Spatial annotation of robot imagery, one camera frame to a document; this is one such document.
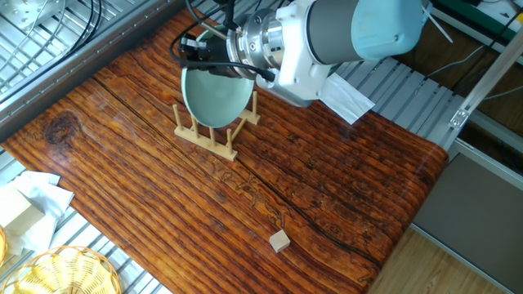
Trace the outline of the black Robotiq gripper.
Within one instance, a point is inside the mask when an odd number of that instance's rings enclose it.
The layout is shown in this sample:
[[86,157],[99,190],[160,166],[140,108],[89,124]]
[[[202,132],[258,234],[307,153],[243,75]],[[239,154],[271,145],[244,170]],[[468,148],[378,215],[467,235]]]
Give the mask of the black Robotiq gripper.
[[226,41],[211,36],[200,42],[195,38],[182,37],[179,42],[179,63],[188,69],[208,69],[208,72],[228,78],[241,78],[241,75],[230,66],[218,66],[216,63],[230,63]]

